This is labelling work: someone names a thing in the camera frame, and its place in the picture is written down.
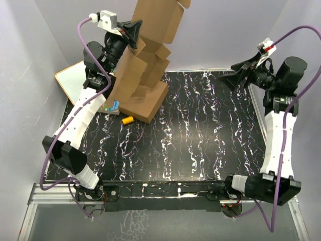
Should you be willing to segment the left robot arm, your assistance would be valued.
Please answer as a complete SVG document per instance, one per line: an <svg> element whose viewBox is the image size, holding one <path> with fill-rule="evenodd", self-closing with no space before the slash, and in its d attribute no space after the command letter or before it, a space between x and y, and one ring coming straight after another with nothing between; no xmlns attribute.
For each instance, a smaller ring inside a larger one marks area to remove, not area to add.
<svg viewBox="0 0 321 241"><path fill-rule="evenodd" d="M51 163L65 171L67 180L76 183L75 189L92 200L102 199L103 182L87 165L87 156L79 147L95 114L111 94L116 81L112 71L124 50L137 48L141 25L141 20L117 22L115 28L104 28L104 45L83 43L86 79L78 100L53 136L45 136L42 141L46 157L41 174Z"/></svg>

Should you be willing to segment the yellow framed whiteboard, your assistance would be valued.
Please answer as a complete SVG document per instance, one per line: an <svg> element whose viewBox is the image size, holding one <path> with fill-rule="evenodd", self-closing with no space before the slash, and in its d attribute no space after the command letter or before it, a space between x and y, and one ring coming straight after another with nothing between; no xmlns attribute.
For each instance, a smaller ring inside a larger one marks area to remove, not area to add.
<svg viewBox="0 0 321 241"><path fill-rule="evenodd" d="M55 78L70 102L75 105L86 79L85 64L80 61L58 73Z"/></svg>

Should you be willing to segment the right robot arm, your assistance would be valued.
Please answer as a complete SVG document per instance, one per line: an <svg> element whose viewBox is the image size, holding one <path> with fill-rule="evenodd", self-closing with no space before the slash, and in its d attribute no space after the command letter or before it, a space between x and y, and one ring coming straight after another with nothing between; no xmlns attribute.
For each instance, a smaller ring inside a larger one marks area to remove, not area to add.
<svg viewBox="0 0 321 241"><path fill-rule="evenodd" d="M219 77L231 91L241 82L244 82L244 87L253 84L265 91L266 148L260 172L249 177L229 175L223 191L229 199L243 194L248 198L282 206L301 190L301 182L294 179L291 164L292 134L298 115L298 103L292 102L307 63L290 56L274 73L271 62L271 58L267 58L260 64L256 55L232 65L233 73Z"/></svg>

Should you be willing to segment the yellow cylinder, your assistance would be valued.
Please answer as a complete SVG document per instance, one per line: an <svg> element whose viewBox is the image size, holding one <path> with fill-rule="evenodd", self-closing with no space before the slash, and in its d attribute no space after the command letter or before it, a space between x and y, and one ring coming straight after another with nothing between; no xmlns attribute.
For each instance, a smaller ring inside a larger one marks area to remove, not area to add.
<svg viewBox="0 0 321 241"><path fill-rule="evenodd" d="M129 116L129 117L127 117L127 118L122 119L122 123L123 123L124 125L130 124L130 123L132 123L132 122L134 122L134 118L133 118L132 116Z"/></svg>

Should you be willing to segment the colourful blue book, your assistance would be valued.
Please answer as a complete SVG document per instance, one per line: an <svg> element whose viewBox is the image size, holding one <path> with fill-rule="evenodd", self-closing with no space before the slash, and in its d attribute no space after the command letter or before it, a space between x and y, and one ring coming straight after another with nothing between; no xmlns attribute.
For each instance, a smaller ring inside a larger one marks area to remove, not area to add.
<svg viewBox="0 0 321 241"><path fill-rule="evenodd" d="M119 101L107 100L98 110L99 113L119 115Z"/></svg>

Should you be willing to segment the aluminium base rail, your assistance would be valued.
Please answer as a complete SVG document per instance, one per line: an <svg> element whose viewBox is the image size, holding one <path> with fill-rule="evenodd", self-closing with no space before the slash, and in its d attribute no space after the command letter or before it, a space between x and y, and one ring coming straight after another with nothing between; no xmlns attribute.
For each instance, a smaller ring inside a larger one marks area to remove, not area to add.
<svg viewBox="0 0 321 241"><path fill-rule="evenodd" d="M19 240L309 240L298 200L277 210L271 232L259 206L214 194L214 183L109 182L90 200L62 184L32 189Z"/></svg>

